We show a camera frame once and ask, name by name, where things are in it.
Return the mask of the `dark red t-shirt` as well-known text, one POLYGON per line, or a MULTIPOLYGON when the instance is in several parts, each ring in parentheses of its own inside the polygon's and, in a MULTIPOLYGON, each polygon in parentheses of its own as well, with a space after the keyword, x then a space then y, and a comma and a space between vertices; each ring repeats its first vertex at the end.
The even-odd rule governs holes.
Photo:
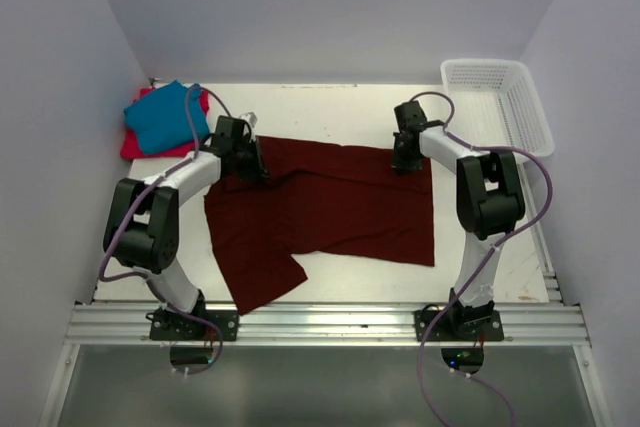
POLYGON ((212 251, 242 315, 304 283, 296 254, 432 267, 431 163, 399 174, 387 149, 263 137, 265 180, 228 176, 204 197, 212 251))

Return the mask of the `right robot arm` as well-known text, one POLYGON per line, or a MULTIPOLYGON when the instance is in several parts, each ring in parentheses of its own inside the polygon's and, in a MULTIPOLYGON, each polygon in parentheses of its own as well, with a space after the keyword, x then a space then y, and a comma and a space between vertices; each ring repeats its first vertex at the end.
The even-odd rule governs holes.
POLYGON ((445 316, 451 336, 468 339, 481 327, 477 308, 494 300, 500 254, 495 243, 515 231, 525 201, 517 162, 510 150, 476 147, 450 133, 442 121, 429 121, 415 100, 394 108, 392 168, 409 173, 431 159, 455 175, 456 214, 465 231, 460 274, 451 291, 457 308, 445 316))

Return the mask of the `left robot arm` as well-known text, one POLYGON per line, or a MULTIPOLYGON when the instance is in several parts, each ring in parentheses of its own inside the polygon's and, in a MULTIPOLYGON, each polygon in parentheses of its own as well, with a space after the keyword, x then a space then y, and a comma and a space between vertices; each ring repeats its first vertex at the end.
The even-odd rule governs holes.
POLYGON ((222 179, 262 181, 268 171, 254 133, 257 117, 220 116, 214 131, 182 160, 143 180, 124 178, 115 187, 105 229, 99 279, 140 277, 161 306, 175 312, 172 326, 185 339, 208 326, 201 291, 177 260, 179 210, 195 194, 222 179))

